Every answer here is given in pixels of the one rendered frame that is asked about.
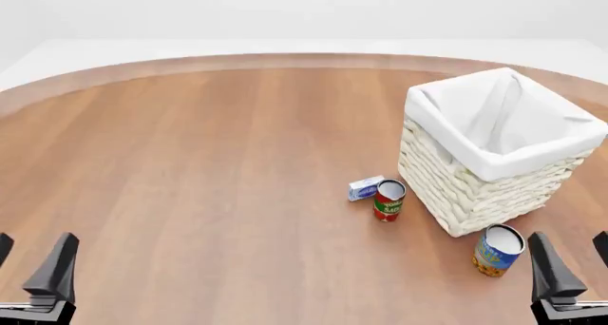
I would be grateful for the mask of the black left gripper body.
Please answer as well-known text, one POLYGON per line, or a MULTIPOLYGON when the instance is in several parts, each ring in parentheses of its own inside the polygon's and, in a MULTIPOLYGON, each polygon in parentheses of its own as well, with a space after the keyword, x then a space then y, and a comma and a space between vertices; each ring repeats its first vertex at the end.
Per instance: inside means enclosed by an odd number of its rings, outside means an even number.
POLYGON ((0 302, 0 325, 70 325, 75 311, 55 296, 32 296, 25 303, 0 302))

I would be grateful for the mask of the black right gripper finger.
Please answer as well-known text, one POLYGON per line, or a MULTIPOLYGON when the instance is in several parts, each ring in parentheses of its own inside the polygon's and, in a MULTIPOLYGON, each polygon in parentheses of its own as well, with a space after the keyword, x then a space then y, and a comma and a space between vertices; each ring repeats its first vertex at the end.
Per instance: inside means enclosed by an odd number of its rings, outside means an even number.
POLYGON ((608 231, 598 233, 593 238, 596 251, 606 267, 608 267, 608 231))
POLYGON ((527 242, 532 264, 532 301, 575 301, 587 291, 586 285, 562 261, 548 236, 535 232, 527 242))

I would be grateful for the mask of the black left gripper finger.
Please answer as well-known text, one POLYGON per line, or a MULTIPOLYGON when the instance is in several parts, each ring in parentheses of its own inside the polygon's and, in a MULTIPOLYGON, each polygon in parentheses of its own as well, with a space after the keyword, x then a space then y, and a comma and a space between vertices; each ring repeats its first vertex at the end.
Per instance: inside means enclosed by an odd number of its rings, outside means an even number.
POLYGON ((75 303, 74 271, 79 239, 64 233, 41 266, 23 284, 30 304, 75 303))
POLYGON ((0 233, 0 267, 8 258, 13 247, 14 240, 6 233, 0 233))

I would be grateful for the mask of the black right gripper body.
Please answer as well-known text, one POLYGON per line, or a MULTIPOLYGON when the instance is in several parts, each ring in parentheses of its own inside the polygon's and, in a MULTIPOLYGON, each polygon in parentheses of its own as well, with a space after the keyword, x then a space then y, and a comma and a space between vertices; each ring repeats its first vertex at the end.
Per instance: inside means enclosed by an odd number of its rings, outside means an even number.
POLYGON ((608 300, 533 297, 530 308, 537 325, 608 325, 608 300))

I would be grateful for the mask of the blue alphabet soup tin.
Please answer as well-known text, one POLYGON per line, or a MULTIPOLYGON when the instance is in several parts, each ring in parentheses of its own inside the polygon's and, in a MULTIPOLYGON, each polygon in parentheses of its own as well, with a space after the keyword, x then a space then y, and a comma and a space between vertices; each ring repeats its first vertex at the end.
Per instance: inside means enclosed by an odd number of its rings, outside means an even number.
POLYGON ((525 250, 523 236, 505 224, 491 224, 475 246, 472 262, 490 277, 502 277, 525 250))

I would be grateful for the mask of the blue white cream cheese box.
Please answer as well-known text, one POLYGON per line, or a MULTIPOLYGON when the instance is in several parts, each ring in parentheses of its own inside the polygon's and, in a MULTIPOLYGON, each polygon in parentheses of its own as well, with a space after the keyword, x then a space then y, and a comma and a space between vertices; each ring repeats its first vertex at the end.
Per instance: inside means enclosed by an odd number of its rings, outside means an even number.
POLYGON ((360 201, 372 197, 377 192, 377 186, 384 180, 384 176, 374 176, 349 183, 349 201, 360 201))

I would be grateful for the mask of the red tomato sauce tin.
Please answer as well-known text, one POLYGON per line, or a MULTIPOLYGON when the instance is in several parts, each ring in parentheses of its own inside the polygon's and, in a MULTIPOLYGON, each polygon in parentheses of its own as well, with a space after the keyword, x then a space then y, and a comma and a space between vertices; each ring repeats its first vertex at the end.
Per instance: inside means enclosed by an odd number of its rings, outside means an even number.
POLYGON ((373 199, 373 214, 380 221, 391 222, 398 218, 407 188, 396 179, 384 179, 377 185, 373 199))

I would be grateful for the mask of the white woven basket with liner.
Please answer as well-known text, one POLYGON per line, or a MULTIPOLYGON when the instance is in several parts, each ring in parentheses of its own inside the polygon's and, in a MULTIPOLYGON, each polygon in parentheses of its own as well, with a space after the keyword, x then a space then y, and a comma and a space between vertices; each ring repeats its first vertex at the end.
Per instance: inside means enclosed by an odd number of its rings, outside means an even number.
POLYGON ((545 205, 608 124, 501 67, 408 90, 398 172, 453 237, 545 205))

